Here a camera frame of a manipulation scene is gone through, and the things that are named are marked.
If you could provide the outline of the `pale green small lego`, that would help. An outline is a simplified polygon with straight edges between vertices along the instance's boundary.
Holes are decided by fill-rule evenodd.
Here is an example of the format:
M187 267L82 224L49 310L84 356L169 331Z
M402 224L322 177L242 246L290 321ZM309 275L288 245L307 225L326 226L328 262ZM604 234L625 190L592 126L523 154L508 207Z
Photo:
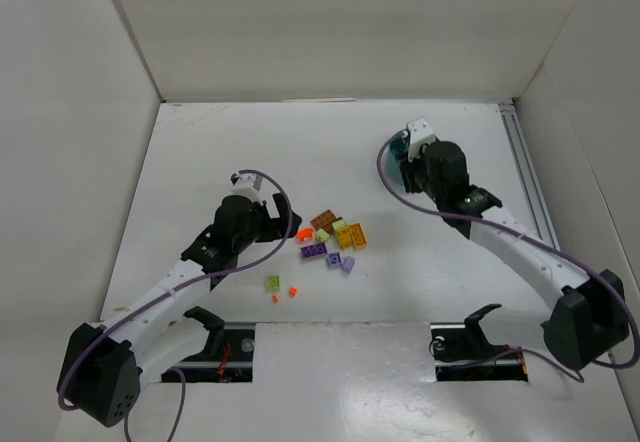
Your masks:
M316 240L322 243L326 243L331 237L331 234L323 228L316 231Z

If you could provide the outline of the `green square lego brick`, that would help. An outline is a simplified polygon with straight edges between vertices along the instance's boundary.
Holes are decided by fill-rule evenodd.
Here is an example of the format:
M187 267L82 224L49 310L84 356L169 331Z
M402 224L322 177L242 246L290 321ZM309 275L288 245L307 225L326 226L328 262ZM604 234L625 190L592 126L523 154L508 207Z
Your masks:
M280 277L278 275L268 275L265 280L265 287L269 292L278 292L281 288Z

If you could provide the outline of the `yellow orange lego brick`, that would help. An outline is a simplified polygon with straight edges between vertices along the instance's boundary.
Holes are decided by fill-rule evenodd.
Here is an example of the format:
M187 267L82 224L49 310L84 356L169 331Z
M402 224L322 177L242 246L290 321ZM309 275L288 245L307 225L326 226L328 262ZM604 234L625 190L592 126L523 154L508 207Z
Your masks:
M348 229L351 235L352 247L355 250L365 249L368 246L368 241L361 224L351 224L348 226Z

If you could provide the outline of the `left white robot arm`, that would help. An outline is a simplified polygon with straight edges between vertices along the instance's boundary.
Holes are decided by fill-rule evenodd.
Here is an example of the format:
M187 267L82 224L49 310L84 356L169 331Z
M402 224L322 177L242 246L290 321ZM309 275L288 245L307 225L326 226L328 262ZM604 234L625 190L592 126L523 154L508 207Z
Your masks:
M224 322L199 302L255 243L284 245L300 224L284 192L274 194L278 217L265 203L240 195L223 199L214 221L184 250L164 278L127 310L101 323L84 323L69 338L58 404L81 410L105 427L122 421L141 391L183 360L215 351Z

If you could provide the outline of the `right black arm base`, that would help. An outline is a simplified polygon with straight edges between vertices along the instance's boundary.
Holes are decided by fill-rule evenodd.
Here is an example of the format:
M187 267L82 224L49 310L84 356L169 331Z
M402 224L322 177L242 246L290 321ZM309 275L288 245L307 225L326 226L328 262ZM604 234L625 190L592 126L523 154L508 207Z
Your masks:
M482 319L500 307L488 304L462 322L430 325L429 352L437 382L528 381L524 357L511 353L508 344L490 343L481 328Z

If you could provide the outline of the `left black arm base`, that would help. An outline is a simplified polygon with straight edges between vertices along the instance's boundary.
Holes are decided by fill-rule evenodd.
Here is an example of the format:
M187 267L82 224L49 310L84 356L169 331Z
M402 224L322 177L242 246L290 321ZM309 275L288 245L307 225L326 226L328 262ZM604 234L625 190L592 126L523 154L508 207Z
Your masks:
M204 347L176 365L187 383L251 383L256 324L225 322L196 306L184 317L196 321L207 333Z

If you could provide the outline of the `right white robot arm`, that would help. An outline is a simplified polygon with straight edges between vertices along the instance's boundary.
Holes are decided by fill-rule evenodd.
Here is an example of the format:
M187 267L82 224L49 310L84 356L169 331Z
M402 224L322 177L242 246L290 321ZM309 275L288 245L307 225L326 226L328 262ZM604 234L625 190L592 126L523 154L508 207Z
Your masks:
M457 144L437 137L410 144L398 137L389 153L406 192L426 194L449 226L500 259L549 307L543 340L560 364L571 370L599 364L614 346L639 338L620 278L596 273L527 234L499 198L471 184Z

